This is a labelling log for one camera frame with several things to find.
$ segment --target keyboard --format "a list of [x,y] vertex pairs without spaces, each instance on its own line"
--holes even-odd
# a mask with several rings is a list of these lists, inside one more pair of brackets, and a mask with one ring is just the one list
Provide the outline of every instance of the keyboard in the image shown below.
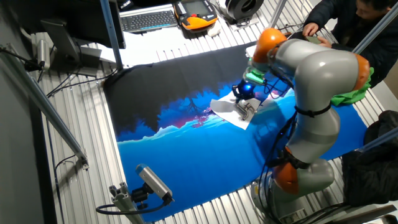
[[174,12],[171,10],[126,16],[122,17],[121,21],[125,32],[144,32],[177,25]]

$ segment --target green cloth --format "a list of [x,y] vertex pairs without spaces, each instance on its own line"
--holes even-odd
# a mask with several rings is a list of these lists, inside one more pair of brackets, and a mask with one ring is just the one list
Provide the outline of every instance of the green cloth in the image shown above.
[[371,68],[368,80],[361,89],[354,90],[351,93],[336,95],[331,99],[331,103],[335,106],[338,106],[340,104],[353,104],[355,102],[358,102],[359,100],[362,100],[365,97],[366,90],[368,90],[368,88],[371,86],[369,82],[371,81],[371,75],[373,75],[373,73],[374,69]]

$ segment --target blue cloth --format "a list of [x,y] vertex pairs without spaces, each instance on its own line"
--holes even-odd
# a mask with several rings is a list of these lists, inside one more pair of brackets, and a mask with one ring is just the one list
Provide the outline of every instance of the blue cloth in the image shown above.
[[[231,85],[225,85],[217,95],[205,92],[163,108],[159,122],[182,116],[187,108],[203,109],[201,115],[183,121],[181,126],[160,128],[153,136],[138,140],[122,141],[123,136],[118,137],[129,189],[142,186],[143,181],[135,169],[139,164],[146,164],[173,192],[175,202],[158,212],[144,214],[145,221],[157,221],[192,208],[259,177],[275,135],[294,113],[294,94],[290,91],[278,100],[263,101],[247,130],[243,130],[209,113],[206,108],[211,99],[221,98],[230,91]],[[258,92],[256,97],[267,96]],[[324,159],[334,159],[363,145],[366,126],[356,110],[351,105],[335,110],[341,118],[341,131],[335,145],[322,155]],[[146,131],[144,123],[138,124],[136,132],[139,131]],[[125,139],[134,139],[134,135],[130,133]],[[286,142],[286,139],[281,141],[279,147]],[[153,194],[146,203],[152,208],[162,201]]]

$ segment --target table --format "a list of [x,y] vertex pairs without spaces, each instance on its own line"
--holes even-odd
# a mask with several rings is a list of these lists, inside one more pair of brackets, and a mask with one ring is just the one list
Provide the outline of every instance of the table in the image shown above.
[[[302,17],[299,14],[301,1],[288,1],[277,27],[284,24],[299,24]],[[185,47],[179,49],[162,49],[155,51],[153,62],[168,60],[175,57],[183,57],[191,54],[199,54],[209,50],[217,50],[225,47],[241,45],[256,41],[261,31],[267,27],[277,5],[276,0],[266,1],[257,12],[260,23],[245,29],[233,32],[228,25],[222,22],[222,30],[219,36],[214,38],[208,36],[191,35],[191,39],[184,43]],[[311,5],[305,3],[304,11],[308,13]],[[332,36],[326,30],[321,33],[332,40]],[[104,77],[109,73],[109,64],[103,63],[102,69],[98,71],[98,77]],[[40,86],[45,93],[55,88],[66,75],[47,76],[45,75]],[[91,77],[69,78],[71,84],[92,80]],[[76,159],[70,159],[60,165],[57,176],[60,180],[61,205],[65,223],[129,223],[124,216],[105,216],[97,214],[95,207],[111,203],[111,195],[108,192],[110,185],[119,185],[125,181],[121,160],[119,157],[116,138],[113,131],[109,110],[101,88],[101,83],[91,82],[84,85],[77,85],[71,89],[64,89],[50,99],[60,116],[67,124],[76,140],[84,147],[89,159],[90,168],[88,170],[76,169]],[[370,125],[377,120],[384,108],[378,102],[371,90],[366,93],[365,99],[354,105],[360,117],[366,125]],[[72,156],[73,153],[66,143],[61,139],[54,128],[49,126],[49,133],[45,132],[47,153],[49,164],[53,166],[51,160],[54,156],[54,163]],[[341,179],[341,160],[330,161],[335,170],[336,181],[322,192],[310,194],[305,197],[307,206],[305,211],[311,214],[329,204],[340,203],[343,200]],[[52,185],[55,191],[54,173],[50,170]],[[60,203],[57,194],[54,193],[57,218],[61,223]],[[254,207],[250,198],[250,189],[245,186],[228,195],[216,198],[188,209],[184,212],[175,214],[165,220],[156,223],[262,223],[258,210]]]

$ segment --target black bag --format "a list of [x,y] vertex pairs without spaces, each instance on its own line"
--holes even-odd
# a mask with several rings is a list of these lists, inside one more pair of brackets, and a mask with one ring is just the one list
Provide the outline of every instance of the black bag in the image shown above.
[[[398,112],[385,111],[368,127],[364,143],[398,127]],[[398,200],[398,138],[364,153],[342,157],[345,202],[351,206],[384,204]]]

